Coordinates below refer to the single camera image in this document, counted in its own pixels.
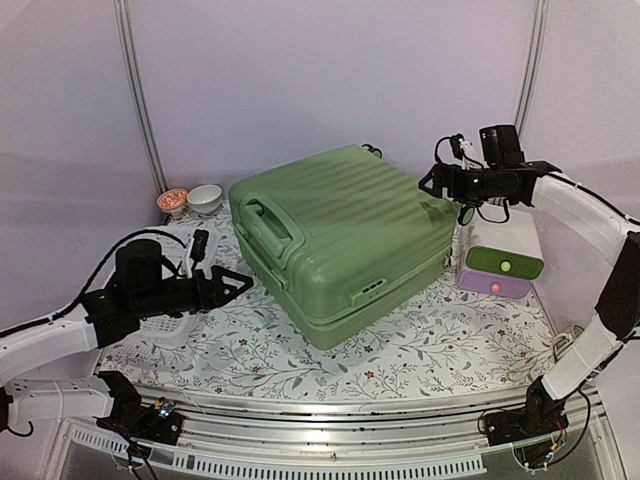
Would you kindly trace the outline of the green hard-shell suitcase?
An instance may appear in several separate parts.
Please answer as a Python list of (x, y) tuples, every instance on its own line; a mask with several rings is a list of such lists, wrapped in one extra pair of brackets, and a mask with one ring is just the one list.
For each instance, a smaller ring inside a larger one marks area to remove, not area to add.
[(241, 254), (303, 336), (329, 350), (444, 271), (458, 207), (370, 145), (348, 145), (233, 184)]

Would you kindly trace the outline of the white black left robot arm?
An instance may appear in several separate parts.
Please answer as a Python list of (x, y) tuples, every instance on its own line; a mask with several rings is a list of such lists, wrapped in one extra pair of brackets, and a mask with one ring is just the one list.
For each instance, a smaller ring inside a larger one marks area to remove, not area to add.
[(136, 388), (118, 371), (34, 384), (22, 377), (72, 354), (116, 344), (145, 320), (210, 312), (252, 287), (251, 277), (222, 266), (199, 268), (206, 254), (202, 239), (187, 247), (193, 266), (181, 272), (163, 255), (155, 233), (135, 232), (109, 250), (105, 257), (115, 261), (115, 269), (104, 287), (85, 284), (62, 310), (2, 331), (2, 430), (14, 432), (35, 420), (93, 417), (100, 427), (126, 437), (141, 433), (149, 415), (166, 415), (163, 405), (142, 406)]

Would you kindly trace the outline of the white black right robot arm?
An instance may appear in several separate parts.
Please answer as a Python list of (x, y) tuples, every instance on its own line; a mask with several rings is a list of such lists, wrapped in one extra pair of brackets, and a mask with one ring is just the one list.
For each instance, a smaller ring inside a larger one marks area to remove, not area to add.
[(526, 390), (522, 407), (487, 414), (483, 427), (491, 445), (518, 442), (566, 428), (566, 401), (600, 373), (639, 327), (639, 222), (546, 160), (528, 160), (516, 128), (481, 129), (481, 156), (461, 134), (442, 137), (453, 155), (441, 156), (419, 188), (436, 197), (480, 210), (498, 199), (505, 213), (532, 208), (572, 232), (584, 247), (558, 247), (558, 265), (569, 267), (560, 290), (575, 301), (575, 312), (590, 318), (583, 332), (551, 368)]

